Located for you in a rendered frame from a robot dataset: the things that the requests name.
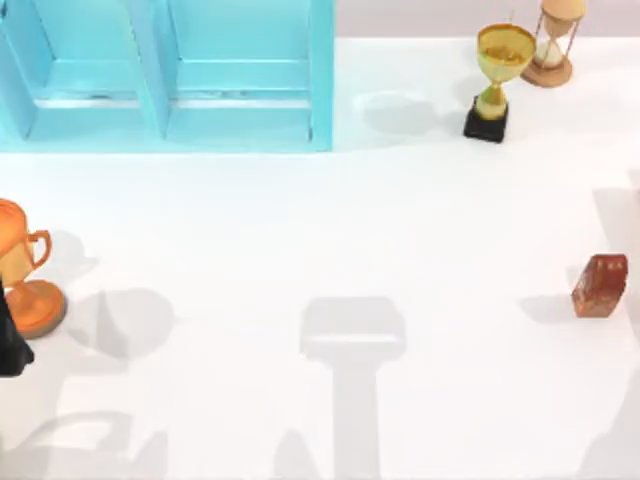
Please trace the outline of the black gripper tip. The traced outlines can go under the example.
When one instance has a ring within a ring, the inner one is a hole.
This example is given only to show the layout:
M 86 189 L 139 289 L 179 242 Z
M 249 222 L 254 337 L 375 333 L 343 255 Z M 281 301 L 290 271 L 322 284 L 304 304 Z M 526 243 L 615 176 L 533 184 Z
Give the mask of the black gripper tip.
M 0 278 L 0 378 L 20 376 L 34 362 L 34 352 L 18 331 Z

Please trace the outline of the wooden hourglass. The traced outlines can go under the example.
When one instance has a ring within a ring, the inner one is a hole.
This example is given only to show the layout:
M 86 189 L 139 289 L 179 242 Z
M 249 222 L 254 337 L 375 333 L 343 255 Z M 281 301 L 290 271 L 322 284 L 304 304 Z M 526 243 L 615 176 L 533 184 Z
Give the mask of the wooden hourglass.
M 522 79 L 542 88 L 557 88 L 571 79 L 569 54 L 585 14 L 586 0 L 541 0 L 537 48 Z

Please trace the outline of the light blue rack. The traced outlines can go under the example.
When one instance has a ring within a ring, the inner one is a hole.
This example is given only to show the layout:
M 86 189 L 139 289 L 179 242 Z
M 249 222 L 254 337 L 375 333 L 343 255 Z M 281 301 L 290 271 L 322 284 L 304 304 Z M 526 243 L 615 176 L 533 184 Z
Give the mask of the light blue rack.
M 333 144 L 335 0 L 0 0 L 0 152 Z

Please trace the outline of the gold trophy with black base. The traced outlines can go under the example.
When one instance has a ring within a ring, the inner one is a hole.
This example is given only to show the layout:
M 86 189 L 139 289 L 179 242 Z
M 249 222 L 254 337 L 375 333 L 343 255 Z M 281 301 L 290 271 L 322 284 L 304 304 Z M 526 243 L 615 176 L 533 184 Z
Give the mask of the gold trophy with black base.
M 476 58 L 490 84 L 474 97 L 463 129 L 466 138 L 503 142 L 509 115 L 503 84 L 524 72 L 536 48 L 535 37 L 513 23 L 488 25 L 478 32 Z

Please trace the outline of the red brown book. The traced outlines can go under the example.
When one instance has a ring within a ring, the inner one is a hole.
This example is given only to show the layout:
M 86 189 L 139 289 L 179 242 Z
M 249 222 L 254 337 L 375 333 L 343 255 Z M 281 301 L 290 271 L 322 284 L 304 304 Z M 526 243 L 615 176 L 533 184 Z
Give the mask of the red brown book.
M 576 316 L 611 316 L 626 289 L 628 271 L 628 259 L 624 254 L 592 255 L 571 293 Z

